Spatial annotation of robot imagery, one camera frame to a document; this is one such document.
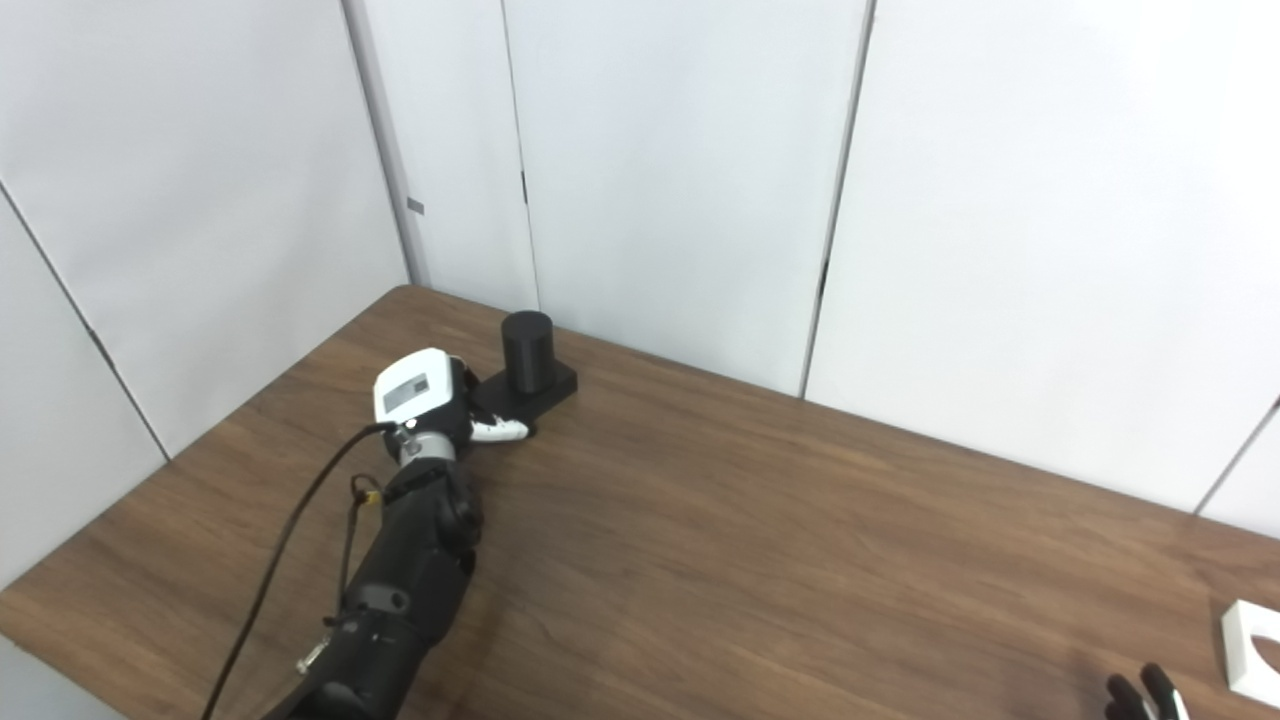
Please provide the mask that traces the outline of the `white and black left hand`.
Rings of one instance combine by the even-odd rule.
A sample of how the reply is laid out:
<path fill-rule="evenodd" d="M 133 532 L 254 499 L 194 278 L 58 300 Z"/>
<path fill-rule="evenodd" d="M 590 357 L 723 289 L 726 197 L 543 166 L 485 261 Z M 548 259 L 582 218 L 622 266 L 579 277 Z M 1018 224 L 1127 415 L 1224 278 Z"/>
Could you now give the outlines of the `white and black left hand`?
<path fill-rule="evenodd" d="M 390 456 L 406 465 L 417 459 L 456 460 L 470 445 L 529 438 L 529 424 L 484 407 L 474 391 L 479 378 L 460 356 L 424 348 L 393 363 L 375 379 L 375 421 L 392 424 L 383 437 Z"/>

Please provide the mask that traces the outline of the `white and black right hand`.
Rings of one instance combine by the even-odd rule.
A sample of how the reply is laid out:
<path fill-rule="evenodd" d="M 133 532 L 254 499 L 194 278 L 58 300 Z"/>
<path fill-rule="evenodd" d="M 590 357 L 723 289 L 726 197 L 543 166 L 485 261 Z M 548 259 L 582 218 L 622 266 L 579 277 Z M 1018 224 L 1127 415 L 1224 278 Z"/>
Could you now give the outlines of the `white and black right hand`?
<path fill-rule="evenodd" d="M 1171 719 L 1190 717 L 1181 692 L 1158 664 L 1147 664 L 1139 671 L 1140 691 L 1121 674 L 1106 680 L 1108 702 L 1103 708 L 1106 719 Z"/>

